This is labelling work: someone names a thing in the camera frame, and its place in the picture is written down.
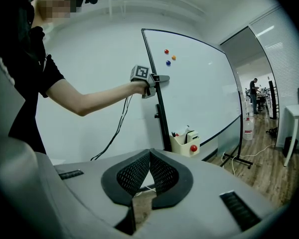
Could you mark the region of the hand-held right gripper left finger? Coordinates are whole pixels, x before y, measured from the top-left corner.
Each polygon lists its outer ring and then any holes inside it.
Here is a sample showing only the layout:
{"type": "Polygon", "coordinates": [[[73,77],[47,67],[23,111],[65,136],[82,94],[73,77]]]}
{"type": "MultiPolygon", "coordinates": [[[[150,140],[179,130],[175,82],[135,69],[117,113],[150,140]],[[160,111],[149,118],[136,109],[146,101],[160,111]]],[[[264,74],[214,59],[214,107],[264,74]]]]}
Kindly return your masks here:
{"type": "Polygon", "coordinates": [[[89,211],[125,234],[136,231],[133,197],[150,169],[148,149],[55,168],[89,211]]]}

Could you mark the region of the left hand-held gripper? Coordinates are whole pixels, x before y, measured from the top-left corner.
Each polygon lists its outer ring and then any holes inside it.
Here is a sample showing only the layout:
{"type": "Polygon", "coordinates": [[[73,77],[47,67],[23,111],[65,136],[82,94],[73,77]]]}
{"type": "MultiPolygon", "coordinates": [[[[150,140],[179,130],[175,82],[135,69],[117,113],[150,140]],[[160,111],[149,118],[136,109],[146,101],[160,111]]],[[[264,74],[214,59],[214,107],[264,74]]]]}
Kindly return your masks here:
{"type": "Polygon", "coordinates": [[[135,65],[131,71],[130,81],[143,81],[147,87],[145,94],[142,95],[143,99],[153,97],[156,94],[156,84],[158,82],[168,82],[170,76],[168,75],[155,75],[150,72],[150,69],[145,66],[135,65]]]}

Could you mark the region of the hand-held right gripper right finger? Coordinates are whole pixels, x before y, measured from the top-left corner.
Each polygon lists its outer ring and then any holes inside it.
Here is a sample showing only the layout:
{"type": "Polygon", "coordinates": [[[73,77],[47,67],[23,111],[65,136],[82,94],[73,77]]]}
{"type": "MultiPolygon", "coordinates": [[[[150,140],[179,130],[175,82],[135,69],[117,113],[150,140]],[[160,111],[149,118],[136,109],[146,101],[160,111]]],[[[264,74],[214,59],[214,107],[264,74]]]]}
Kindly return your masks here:
{"type": "Polygon", "coordinates": [[[151,234],[241,234],[272,213],[272,204],[223,168],[151,149],[157,197],[151,234]]]}

